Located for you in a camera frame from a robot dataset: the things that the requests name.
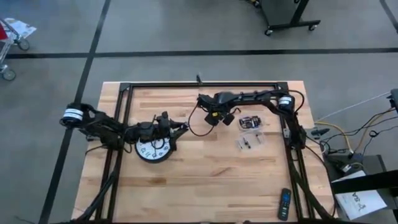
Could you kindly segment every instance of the remote control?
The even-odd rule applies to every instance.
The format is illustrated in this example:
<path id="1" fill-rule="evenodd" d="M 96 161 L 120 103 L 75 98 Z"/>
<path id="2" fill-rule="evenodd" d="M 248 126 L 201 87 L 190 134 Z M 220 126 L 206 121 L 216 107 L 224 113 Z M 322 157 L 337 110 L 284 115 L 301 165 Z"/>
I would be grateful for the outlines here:
<path id="1" fill-rule="evenodd" d="M 282 189 L 279 202 L 278 219 L 287 221 L 289 215 L 289 205 L 292 191 L 289 189 Z"/>

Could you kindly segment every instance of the white clock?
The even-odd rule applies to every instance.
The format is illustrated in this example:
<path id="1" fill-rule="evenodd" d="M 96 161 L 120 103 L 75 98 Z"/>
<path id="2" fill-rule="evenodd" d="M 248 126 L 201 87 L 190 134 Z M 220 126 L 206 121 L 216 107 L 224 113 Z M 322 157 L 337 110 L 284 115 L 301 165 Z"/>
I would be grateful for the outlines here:
<path id="1" fill-rule="evenodd" d="M 138 142 L 135 145 L 137 155 L 144 161 L 158 163 L 169 158 L 173 149 L 170 147 L 170 138 L 163 138 L 152 142 Z"/>

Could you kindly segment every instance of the white cart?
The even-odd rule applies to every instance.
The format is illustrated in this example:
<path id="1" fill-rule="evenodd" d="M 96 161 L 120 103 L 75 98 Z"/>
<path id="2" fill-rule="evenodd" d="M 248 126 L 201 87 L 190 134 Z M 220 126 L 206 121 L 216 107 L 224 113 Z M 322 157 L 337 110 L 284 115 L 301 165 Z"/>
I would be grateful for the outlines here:
<path id="1" fill-rule="evenodd" d="M 10 69 L 6 64 L 4 64 L 4 59 L 13 44 L 17 44 L 18 47 L 23 50 L 29 50 L 29 42 L 23 38 L 12 26 L 10 26 L 4 19 L 0 18 L 0 24 L 2 27 L 0 29 L 4 29 L 8 35 L 8 39 L 6 39 L 3 47 L 0 50 L 0 75 L 2 75 L 3 79 L 7 81 L 12 81 L 17 76 L 16 73 Z"/>

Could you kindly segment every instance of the black clock rim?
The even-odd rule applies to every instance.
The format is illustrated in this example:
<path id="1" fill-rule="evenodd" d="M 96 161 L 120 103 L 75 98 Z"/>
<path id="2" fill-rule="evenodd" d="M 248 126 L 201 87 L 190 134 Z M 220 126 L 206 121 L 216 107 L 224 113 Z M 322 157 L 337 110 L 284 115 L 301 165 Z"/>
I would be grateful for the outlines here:
<path id="1" fill-rule="evenodd" d="M 174 150 L 172 149 L 172 146 L 171 146 L 171 144 L 170 144 L 170 149 L 169 149 L 169 151 L 168 151 L 163 157 L 161 157 L 161 158 L 159 158 L 159 159 L 146 159 L 145 157 L 142 157 L 142 156 L 139 154 L 138 149 L 137 149 L 137 144 L 134 145 L 134 149 L 135 149 L 135 151 L 136 151 L 136 154 L 140 157 L 140 159 L 142 159 L 142 160 L 145 161 L 145 162 L 152 163 L 152 164 L 157 164 L 157 163 L 160 163 L 160 162 L 165 161 L 165 160 L 168 159 L 168 158 L 173 154 L 173 152 L 174 152 Z"/>

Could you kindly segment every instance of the wooden table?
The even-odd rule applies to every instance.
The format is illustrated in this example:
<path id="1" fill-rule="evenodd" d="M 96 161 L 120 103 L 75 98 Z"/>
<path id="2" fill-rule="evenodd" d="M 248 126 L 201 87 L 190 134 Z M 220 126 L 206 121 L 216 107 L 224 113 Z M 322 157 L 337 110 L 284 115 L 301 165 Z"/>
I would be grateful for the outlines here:
<path id="1" fill-rule="evenodd" d="M 289 81 L 288 84 L 289 89 L 305 95 L 303 82 Z M 113 116 L 118 90 L 118 82 L 103 83 L 98 109 Z M 198 93 L 213 95 L 222 90 L 239 93 L 260 89 L 134 88 L 129 124 L 150 121 L 154 114 L 163 111 L 168 111 L 169 117 L 176 121 L 186 121 Z M 294 97 L 298 106 L 300 96 L 294 94 Z M 235 119 L 230 126 L 220 123 L 211 134 L 202 138 L 191 132 L 184 134 L 177 141 L 178 150 L 160 164 L 140 160 L 133 149 L 131 154 L 123 156 L 113 221 L 279 222 L 277 209 L 281 189 L 291 189 L 279 118 L 264 106 L 240 108 L 242 113 L 260 114 L 265 119 L 262 131 L 266 144 L 263 148 L 245 152 L 237 149 L 234 141 L 239 130 Z M 207 132 L 209 125 L 204 117 L 202 110 L 196 110 L 191 123 L 195 132 Z M 298 119 L 304 128 L 314 125 L 307 99 Z M 92 142 L 89 148 L 98 145 L 98 142 Z M 320 155 L 320 148 L 315 143 L 307 141 L 307 145 Z M 73 218 L 78 217 L 98 193 L 105 157 L 106 150 L 103 149 L 91 151 L 86 156 Z M 325 169 L 309 150 L 303 150 L 303 157 L 313 194 L 331 212 L 333 198 Z M 305 200 L 302 194 L 300 196 L 306 216 Z M 296 220 L 292 199 L 289 221 Z"/>

